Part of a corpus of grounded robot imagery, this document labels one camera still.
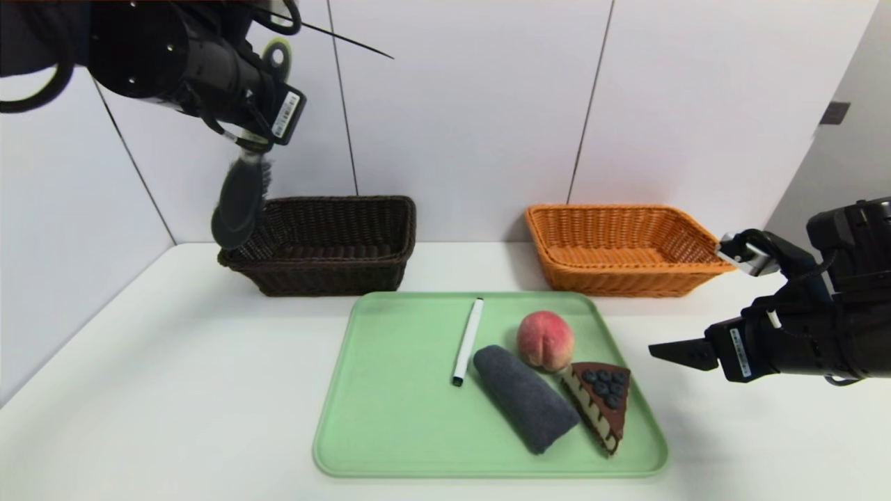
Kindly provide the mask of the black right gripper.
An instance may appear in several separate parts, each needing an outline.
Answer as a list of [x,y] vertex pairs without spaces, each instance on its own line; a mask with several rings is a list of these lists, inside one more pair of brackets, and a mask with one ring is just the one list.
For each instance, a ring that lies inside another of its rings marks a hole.
[[774,374],[824,376],[838,371],[833,310],[821,303],[757,299],[739,316],[707,328],[704,338],[651,344],[649,354],[700,371],[723,368],[733,383]]

